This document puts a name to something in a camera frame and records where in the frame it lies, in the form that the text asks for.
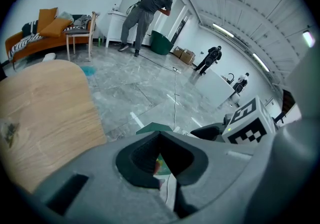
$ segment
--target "cable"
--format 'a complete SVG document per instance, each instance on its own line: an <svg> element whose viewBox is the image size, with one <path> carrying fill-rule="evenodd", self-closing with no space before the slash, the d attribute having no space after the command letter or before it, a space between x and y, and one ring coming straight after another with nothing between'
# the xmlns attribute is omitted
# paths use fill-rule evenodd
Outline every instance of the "cable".
<svg viewBox="0 0 320 224"><path fill-rule="evenodd" d="M165 205L167 204L168 195L169 195L169 192L168 192L168 190L169 190L169 178L170 178L170 175L169 175L168 180L166 182L166 200L165 200L165 203L164 203Z"/></svg>
<svg viewBox="0 0 320 224"><path fill-rule="evenodd" d="M177 109L176 109L176 103L177 103L177 102L176 102L176 101L177 101L177 95L176 95L177 79L176 79L176 78L177 78L177 72L174 73L174 78L175 78L175 79L174 79L174 86L175 86L175 87L174 87L174 93L175 93L175 94L174 94L174 101L175 101L175 102L174 102L174 108L175 108L175 109L174 109L174 130L175 130L175 129L177 128L177 124L176 124L176 115L177 115Z"/></svg>
<svg viewBox="0 0 320 224"><path fill-rule="evenodd" d="M143 58L145 58L145 59L149 60L150 62L153 62L152 60L150 60L149 58L146 58L146 57L145 57L145 56L143 56L143 55L140 55L140 56L142 56ZM170 70L169 68L164 67L164 66L162 66L161 64L158 64L158 63L156 63L156 62L153 62L153 63L154 63L154 64L156 64L156 65L159 65L159 66L161 66L162 68L167 69L167 70L169 70L169 71L174 71L174 70Z"/></svg>
<svg viewBox="0 0 320 224"><path fill-rule="evenodd" d="M150 62L153 62L152 60L150 60L149 58L146 58L145 56L143 56L143 55L140 55L140 56L142 56L143 58L145 58L145 59L147 59L147 60L149 60ZM176 109L176 101L177 101L177 71L178 71L178 69L177 68L174 68L173 70L170 70L170 69L168 69L167 67L164 67L164 66L162 66L162 65L160 65L160 64L158 64L158 63L156 63L156 62L153 62L154 64L156 64L156 65L159 65L159 66L161 66L162 68L164 68L164 69L167 69L167 70L169 70L169 71L173 71L174 72L174 130L177 128L177 123L176 123L176 116L177 116L177 109Z"/></svg>

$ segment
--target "orange sofa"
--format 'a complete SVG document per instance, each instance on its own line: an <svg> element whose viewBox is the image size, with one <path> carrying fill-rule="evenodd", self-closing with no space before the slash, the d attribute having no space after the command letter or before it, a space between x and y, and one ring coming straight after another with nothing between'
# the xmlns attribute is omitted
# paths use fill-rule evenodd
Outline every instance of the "orange sofa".
<svg viewBox="0 0 320 224"><path fill-rule="evenodd" d="M21 39L23 38L23 33L18 32L17 34L9 37L6 41L5 41L5 47L6 47L6 54L9 58L9 50L15 45L17 44ZM76 37L75 39L75 43L76 44L80 44L80 43L88 43L89 41L89 37ZM41 40L35 41L35 42L31 42L29 43L24 49L22 49L21 51L18 51L17 53L14 54L13 59L11 62L16 62L19 59L22 59L28 55L31 55L33 53L42 51L42 50L46 50L46 49L50 49L53 47L57 47L57 46L66 46L67 45L67 37L66 37L66 33L62 32L61 36L59 38L55 38L55 37L45 37Z"/></svg>

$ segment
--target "blue object on floor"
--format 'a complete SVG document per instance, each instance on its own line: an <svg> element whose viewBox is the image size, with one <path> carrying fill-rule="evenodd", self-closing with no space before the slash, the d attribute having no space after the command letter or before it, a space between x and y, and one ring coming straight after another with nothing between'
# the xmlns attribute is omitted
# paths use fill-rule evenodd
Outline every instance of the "blue object on floor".
<svg viewBox="0 0 320 224"><path fill-rule="evenodd" d="M92 75L94 75L95 74L95 68L94 67L91 67L91 66L81 66L80 67L82 70L83 70L83 72L85 73L85 75L88 77L88 76L92 76Z"/></svg>

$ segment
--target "gray t-shirt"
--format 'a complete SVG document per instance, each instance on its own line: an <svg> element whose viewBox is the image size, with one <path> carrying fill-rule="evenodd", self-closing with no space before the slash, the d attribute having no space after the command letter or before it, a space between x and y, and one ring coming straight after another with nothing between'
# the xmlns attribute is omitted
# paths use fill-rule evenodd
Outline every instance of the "gray t-shirt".
<svg viewBox="0 0 320 224"><path fill-rule="evenodd" d="M166 10L171 10L172 0L142 0L139 7L155 13L160 8L165 8Z"/></svg>

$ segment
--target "gray pants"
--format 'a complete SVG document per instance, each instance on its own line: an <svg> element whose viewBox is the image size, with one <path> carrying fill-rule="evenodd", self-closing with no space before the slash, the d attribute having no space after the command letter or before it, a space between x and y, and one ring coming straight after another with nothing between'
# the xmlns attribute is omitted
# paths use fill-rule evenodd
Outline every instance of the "gray pants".
<svg viewBox="0 0 320 224"><path fill-rule="evenodd" d="M135 49L140 50L146 32L154 19L154 14L148 11L145 11L142 8L136 7L131 13L127 16L126 20L122 25L121 32L121 41L122 43L127 43L129 30L134 27L136 23L138 23L138 27L136 29L136 37L135 37Z"/></svg>

